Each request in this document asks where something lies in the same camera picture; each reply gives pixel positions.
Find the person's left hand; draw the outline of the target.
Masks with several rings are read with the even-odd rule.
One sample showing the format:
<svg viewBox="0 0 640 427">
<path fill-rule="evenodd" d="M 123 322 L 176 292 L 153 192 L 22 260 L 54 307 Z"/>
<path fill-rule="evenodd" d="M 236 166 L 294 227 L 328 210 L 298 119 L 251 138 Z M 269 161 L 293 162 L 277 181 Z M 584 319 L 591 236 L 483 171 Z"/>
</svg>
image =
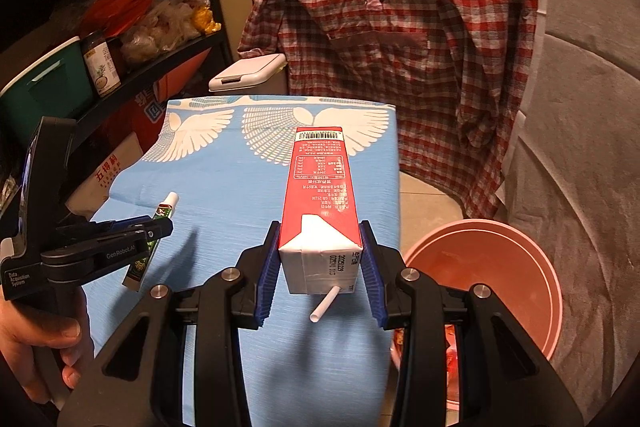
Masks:
<svg viewBox="0 0 640 427">
<path fill-rule="evenodd" d="M 1 298 L 1 353 L 29 399 L 43 404 L 50 392 L 34 359 L 34 349 L 58 351 L 62 380 L 74 389 L 94 358 L 85 291 L 75 289 L 70 317 L 17 305 Z"/>
</svg>

